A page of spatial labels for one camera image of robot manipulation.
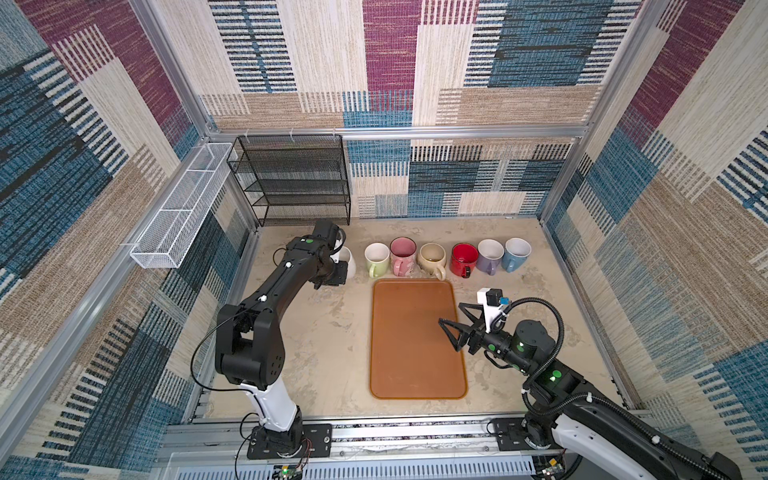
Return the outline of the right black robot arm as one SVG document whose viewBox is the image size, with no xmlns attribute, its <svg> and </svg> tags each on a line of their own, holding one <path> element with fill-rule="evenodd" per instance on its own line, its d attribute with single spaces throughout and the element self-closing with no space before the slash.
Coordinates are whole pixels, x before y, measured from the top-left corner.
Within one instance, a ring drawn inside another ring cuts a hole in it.
<svg viewBox="0 0 768 480">
<path fill-rule="evenodd" d="M 559 446 L 617 479 L 739 479 L 736 463 L 710 456 L 653 428 L 558 360 L 564 339 L 559 311 L 541 298 L 511 301 L 498 289 L 481 291 L 481 303 L 462 303 L 463 324 L 438 323 L 456 351 L 482 352 L 498 369 L 524 375 L 521 423 L 536 449 Z"/>
</svg>

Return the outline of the red mug black handle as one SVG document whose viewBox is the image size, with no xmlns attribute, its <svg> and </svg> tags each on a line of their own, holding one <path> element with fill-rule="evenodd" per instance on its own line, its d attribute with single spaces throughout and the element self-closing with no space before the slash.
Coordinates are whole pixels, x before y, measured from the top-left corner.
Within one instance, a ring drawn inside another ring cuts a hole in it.
<svg viewBox="0 0 768 480">
<path fill-rule="evenodd" d="M 470 243 L 455 244 L 451 250 L 450 271 L 460 278 L 469 278 L 479 258 L 478 249 Z"/>
</svg>

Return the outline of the orange plastic tray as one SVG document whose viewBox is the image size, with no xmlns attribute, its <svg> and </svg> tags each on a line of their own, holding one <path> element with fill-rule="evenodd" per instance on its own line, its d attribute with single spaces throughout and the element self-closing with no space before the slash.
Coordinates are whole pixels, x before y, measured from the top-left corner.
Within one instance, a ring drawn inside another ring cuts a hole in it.
<svg viewBox="0 0 768 480">
<path fill-rule="evenodd" d="M 373 286 L 370 391 L 386 400 L 458 400 L 468 391 L 464 357 L 439 325 L 458 319 L 452 285 L 435 279 Z"/>
</svg>

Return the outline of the cream marbled mug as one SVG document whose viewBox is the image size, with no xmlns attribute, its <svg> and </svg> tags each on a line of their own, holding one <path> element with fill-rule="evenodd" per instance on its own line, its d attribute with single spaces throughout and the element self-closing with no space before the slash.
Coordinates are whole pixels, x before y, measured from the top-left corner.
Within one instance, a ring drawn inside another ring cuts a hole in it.
<svg viewBox="0 0 768 480">
<path fill-rule="evenodd" d="M 446 261 L 447 255 L 445 249 L 434 242 L 422 245 L 417 255 L 417 263 L 419 267 L 425 273 L 440 281 L 444 281 L 447 276 Z"/>
</svg>

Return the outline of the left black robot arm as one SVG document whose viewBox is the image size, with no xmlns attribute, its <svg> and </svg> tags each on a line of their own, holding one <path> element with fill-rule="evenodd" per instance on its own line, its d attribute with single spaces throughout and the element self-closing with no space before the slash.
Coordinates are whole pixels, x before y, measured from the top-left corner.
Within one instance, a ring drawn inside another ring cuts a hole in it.
<svg viewBox="0 0 768 480">
<path fill-rule="evenodd" d="M 286 352 L 280 324 L 305 284 L 319 289 L 346 283 L 348 263 L 337 259 L 345 240 L 337 224 L 317 221 L 312 233 L 286 245 L 275 270 L 253 294 L 217 315 L 214 367 L 257 410 L 260 425 L 250 437 L 257 452 L 288 457 L 307 448 L 300 407 L 282 378 Z"/>
</svg>

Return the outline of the blue mug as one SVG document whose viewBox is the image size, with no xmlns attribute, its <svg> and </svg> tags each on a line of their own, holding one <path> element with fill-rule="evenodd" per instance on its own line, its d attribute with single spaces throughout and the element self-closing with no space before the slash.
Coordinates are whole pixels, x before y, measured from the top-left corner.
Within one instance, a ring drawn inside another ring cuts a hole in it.
<svg viewBox="0 0 768 480">
<path fill-rule="evenodd" d="M 505 242 L 502 267 L 506 272 L 520 268 L 532 253 L 530 243 L 522 238 L 510 238 Z"/>
</svg>

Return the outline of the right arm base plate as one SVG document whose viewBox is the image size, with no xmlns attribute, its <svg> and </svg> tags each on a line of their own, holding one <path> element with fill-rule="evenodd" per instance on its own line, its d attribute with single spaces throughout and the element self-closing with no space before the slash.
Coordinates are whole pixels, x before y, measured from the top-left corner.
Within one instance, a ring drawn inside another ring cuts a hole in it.
<svg viewBox="0 0 768 480">
<path fill-rule="evenodd" d="M 534 450 L 537 446 L 529 439 L 525 416 L 495 418 L 490 423 L 491 434 L 502 452 Z"/>
</svg>

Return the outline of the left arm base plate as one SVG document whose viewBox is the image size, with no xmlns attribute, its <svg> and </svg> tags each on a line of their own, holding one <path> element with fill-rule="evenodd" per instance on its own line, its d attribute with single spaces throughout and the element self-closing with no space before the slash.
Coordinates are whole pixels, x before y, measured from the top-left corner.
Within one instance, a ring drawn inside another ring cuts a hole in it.
<svg viewBox="0 0 768 480">
<path fill-rule="evenodd" d="M 298 460 L 330 456 L 333 426 L 330 423 L 310 423 L 287 432 L 276 432 L 263 427 L 252 430 L 246 457 L 249 460 Z"/>
</svg>

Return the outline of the light green mug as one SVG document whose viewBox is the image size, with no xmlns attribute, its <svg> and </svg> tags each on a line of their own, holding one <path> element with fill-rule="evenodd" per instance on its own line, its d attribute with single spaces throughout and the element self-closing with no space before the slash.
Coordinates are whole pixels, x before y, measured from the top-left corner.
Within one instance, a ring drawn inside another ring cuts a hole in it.
<svg viewBox="0 0 768 480">
<path fill-rule="evenodd" d="M 372 279 L 380 278 L 388 273 L 390 267 L 390 249 L 381 242 L 369 244 L 364 250 L 366 269 Z"/>
</svg>

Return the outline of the purple mug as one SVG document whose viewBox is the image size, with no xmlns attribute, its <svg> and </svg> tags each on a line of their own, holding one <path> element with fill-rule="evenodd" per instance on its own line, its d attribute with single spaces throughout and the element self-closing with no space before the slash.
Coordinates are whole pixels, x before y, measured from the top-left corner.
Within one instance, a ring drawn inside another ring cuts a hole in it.
<svg viewBox="0 0 768 480">
<path fill-rule="evenodd" d="M 483 239 L 477 245 L 478 260 L 476 268 L 489 275 L 494 276 L 501 265 L 505 249 L 504 246 L 494 239 Z"/>
</svg>

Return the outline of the white mug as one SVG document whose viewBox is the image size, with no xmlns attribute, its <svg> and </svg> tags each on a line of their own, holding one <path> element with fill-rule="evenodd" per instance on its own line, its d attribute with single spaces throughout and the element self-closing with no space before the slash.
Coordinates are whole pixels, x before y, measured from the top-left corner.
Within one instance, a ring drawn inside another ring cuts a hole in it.
<svg viewBox="0 0 768 480">
<path fill-rule="evenodd" d="M 342 246 L 334 255 L 334 260 L 337 263 L 345 262 L 347 264 L 346 282 L 349 283 L 354 278 L 357 271 L 356 261 L 351 250 L 347 246 Z"/>
</svg>

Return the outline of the pink ghost pattern mug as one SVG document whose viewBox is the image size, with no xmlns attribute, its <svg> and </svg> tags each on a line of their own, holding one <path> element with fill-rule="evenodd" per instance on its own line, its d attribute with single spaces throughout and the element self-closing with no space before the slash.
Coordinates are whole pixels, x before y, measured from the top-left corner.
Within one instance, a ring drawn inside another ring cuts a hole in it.
<svg viewBox="0 0 768 480">
<path fill-rule="evenodd" d="M 389 249 L 393 274 L 397 277 L 407 276 L 416 262 L 416 242 L 409 237 L 397 237 L 390 242 Z"/>
</svg>

